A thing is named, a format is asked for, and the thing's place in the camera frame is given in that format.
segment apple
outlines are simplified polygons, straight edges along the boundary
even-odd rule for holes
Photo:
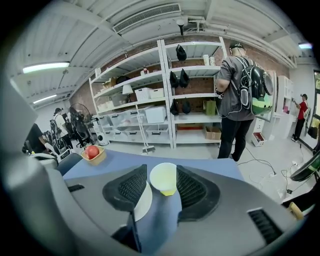
[[[99,155],[99,148],[94,145],[87,146],[84,150],[86,156],[89,160],[95,158],[97,155]]]

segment blue tablecloth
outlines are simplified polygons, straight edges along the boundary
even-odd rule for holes
[[[243,181],[243,177],[232,159],[173,159],[137,154],[122,153],[106,149],[106,159],[97,166],[92,166],[84,159],[71,168],[63,178],[65,180],[79,177],[116,172],[130,167],[147,165],[148,181],[153,167],[161,163],[173,163],[185,167],[193,167],[224,175]],[[163,196],[151,186],[152,204],[148,213],[136,223],[142,253],[154,254],[157,249],[177,229],[178,213],[181,211],[179,193]]]

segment floor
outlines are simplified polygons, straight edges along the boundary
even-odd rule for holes
[[[105,148],[131,154],[142,152],[142,144],[140,143],[112,142]],[[249,151],[256,159],[268,161],[274,168],[276,175],[272,176],[273,171],[267,164],[253,160],[254,158]],[[151,156],[179,159],[216,159],[218,153],[218,144],[185,144],[178,145],[177,149],[170,149],[168,145],[156,144],[155,152]],[[252,143],[247,143],[246,149],[237,164],[246,182],[260,189],[280,204],[308,192],[314,186],[314,177],[311,177],[307,182],[296,182],[286,179],[281,174],[281,170],[283,170],[284,175],[287,173],[290,176],[290,168],[291,173],[297,170],[292,161],[302,166],[311,157],[311,152],[305,146],[302,145],[300,149],[300,144],[294,143],[290,139],[272,140],[267,141],[261,147],[255,147]],[[291,195],[286,193],[286,187],[293,191]]]

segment wall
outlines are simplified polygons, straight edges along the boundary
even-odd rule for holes
[[[182,42],[182,37],[181,36],[174,36],[174,37],[170,37],[170,38],[166,38],[165,40],[166,44],[174,44],[174,43],[179,43]],[[219,38],[215,37],[215,36],[199,36],[199,35],[192,35],[192,36],[185,36],[184,37],[184,41],[185,42],[190,42],[190,41],[209,41],[209,42],[219,42]],[[228,49],[229,45],[231,43],[231,40],[229,39],[224,39],[224,43],[225,43],[225,47]],[[128,57],[144,51],[146,49],[150,49],[153,48],[157,45],[156,42],[149,42],[143,45],[140,45],[139,47],[136,47],[135,49],[128,51]],[[265,70],[272,70],[272,71],[276,71],[277,76],[286,76],[289,77],[289,68],[287,68],[286,66],[284,66],[283,64],[278,63],[273,57],[267,55],[266,53],[251,47],[249,45],[245,45],[246,48],[246,54],[248,55],[248,57],[250,57],[251,59],[255,60],[261,67],[263,67]],[[223,58],[223,52],[221,49],[218,49],[216,51],[216,53],[214,54],[215,57],[215,62],[216,65],[219,66],[221,65],[222,62],[222,58]],[[112,61],[110,61],[109,63],[105,64],[103,67],[101,67],[101,71],[106,70],[107,68],[111,67],[112,65],[120,62],[121,60],[123,60],[125,58],[124,54],[121,54],[120,56],[116,57],[115,59],[113,59]],[[172,66],[174,68],[176,67],[183,67],[183,66],[195,66],[195,65],[203,65],[203,61],[202,60],[189,60],[189,61],[182,61],[179,62],[177,61],[176,63],[173,63]],[[134,72],[129,74],[128,76],[133,78],[136,76],[139,76],[140,73],[139,72]],[[199,93],[199,92],[203,92],[203,93],[211,93],[213,92],[213,79],[209,78],[209,79],[203,79],[203,78],[193,78],[190,81],[189,86],[184,90],[184,92],[182,92],[181,90],[179,91],[179,88],[175,90],[175,93],[178,94],[184,94],[184,93],[188,93],[188,94],[194,94],[194,93]],[[131,97],[133,100],[135,98],[135,95],[131,94]],[[182,100],[178,100],[179,106],[182,105]],[[203,98],[199,99],[199,98],[193,98],[193,99],[189,99],[189,102],[191,104],[191,111],[192,112],[198,112],[202,110],[202,104],[203,104]],[[83,86],[72,96],[72,98],[70,99],[70,103],[81,103],[84,104],[89,111],[92,114],[96,114],[96,110],[94,107],[94,103],[92,100],[92,96],[91,96],[91,92],[90,92],[90,85],[89,82],[87,81],[85,84],[83,84]]]
[[[41,107],[37,109],[35,112],[38,117],[35,120],[35,123],[39,126],[41,132],[50,130],[50,120],[54,117],[54,112],[56,108],[63,109],[63,113],[67,113],[70,107],[70,103],[68,100],[60,101],[54,104],[50,104],[48,106]]]
[[[314,65],[311,64],[299,64],[296,69],[290,69],[290,80],[293,82],[293,94],[297,102],[301,101],[301,94],[306,94],[308,96],[308,106],[311,108],[311,113],[313,114],[315,108],[315,72],[314,70],[319,70]],[[317,145],[317,140],[311,138],[308,134],[300,137],[305,143],[307,143],[311,148]]]

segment white wall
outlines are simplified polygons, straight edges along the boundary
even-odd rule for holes
[[[314,112],[315,108],[315,72],[314,70],[319,70],[315,65],[311,64],[298,64],[297,68],[290,69],[290,80],[293,82],[294,88],[294,98],[297,102],[300,102],[300,94],[306,94],[308,96],[308,106],[311,108],[311,114]],[[300,139],[307,143],[311,148],[317,145],[317,140],[311,138],[308,134],[303,136],[301,134]]]
[[[41,132],[48,131],[50,130],[50,120],[53,119],[56,108],[63,109],[62,114],[64,114],[68,112],[69,107],[68,100],[41,107],[35,111],[38,114],[35,123],[39,126]]]

